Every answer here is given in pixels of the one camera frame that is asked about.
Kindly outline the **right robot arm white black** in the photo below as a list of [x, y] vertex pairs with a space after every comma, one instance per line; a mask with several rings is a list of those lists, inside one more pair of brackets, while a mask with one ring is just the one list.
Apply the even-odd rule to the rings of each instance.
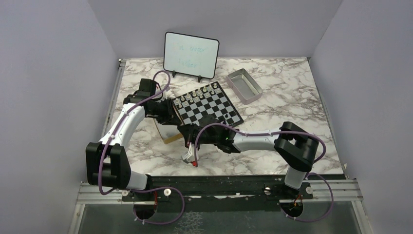
[[227, 154], [252, 150], [277, 152], [288, 164], [281, 185], [281, 192], [286, 198], [294, 198], [300, 193], [304, 178], [318, 161], [318, 147], [321, 145], [326, 151], [326, 145], [319, 137], [288, 121], [278, 131], [246, 132], [206, 116], [201, 126], [192, 123], [180, 125], [177, 129], [183, 135], [188, 149], [183, 161], [194, 166], [198, 166], [198, 150], [202, 144], [214, 145]]

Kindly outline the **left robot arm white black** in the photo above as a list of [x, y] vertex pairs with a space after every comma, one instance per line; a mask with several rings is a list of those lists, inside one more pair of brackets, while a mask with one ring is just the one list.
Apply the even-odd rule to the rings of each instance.
[[87, 181], [96, 185], [103, 195], [113, 190], [134, 190], [141, 200], [151, 198], [153, 187], [150, 176], [131, 170], [126, 147], [146, 117], [156, 119], [165, 125], [178, 125], [170, 99], [160, 101], [157, 96], [162, 90], [158, 83], [144, 78], [139, 88], [124, 99], [121, 114], [111, 129], [99, 142], [90, 142], [86, 147]]

